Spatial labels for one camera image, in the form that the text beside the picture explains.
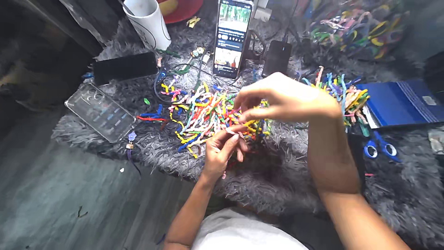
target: white cup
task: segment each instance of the white cup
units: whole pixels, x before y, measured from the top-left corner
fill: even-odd
[[[126,0],[124,4],[134,14],[128,13],[123,8],[145,47],[166,50],[171,43],[171,38],[157,1]]]

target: wooden floor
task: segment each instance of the wooden floor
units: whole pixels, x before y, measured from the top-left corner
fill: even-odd
[[[51,141],[63,112],[26,116],[0,142],[0,249],[160,249],[193,184]]]

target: black smartphone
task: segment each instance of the black smartphone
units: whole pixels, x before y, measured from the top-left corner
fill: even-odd
[[[220,0],[213,57],[216,76],[238,76],[252,10],[252,1]]]
[[[98,61],[92,67],[96,85],[108,84],[111,80],[151,76],[159,72],[154,52]]]

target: video thumbnail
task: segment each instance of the video thumbnail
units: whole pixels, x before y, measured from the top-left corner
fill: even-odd
[[[246,32],[248,29],[248,19],[250,18],[250,13],[251,10],[247,8],[221,4],[219,12],[219,27]]]
[[[239,51],[228,50],[226,48],[216,48],[214,53],[214,62],[227,67],[239,68],[242,53]]]

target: blue scissors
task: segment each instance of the blue scissors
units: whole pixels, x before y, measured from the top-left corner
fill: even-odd
[[[396,151],[396,148],[384,141],[382,139],[382,136],[377,132],[373,132],[373,139],[370,139],[370,141],[367,142],[367,144],[364,146],[364,154],[371,159],[376,159],[378,156],[377,146],[379,145],[382,152],[387,155],[390,159],[396,161],[396,162],[402,162],[396,155],[398,152]]]

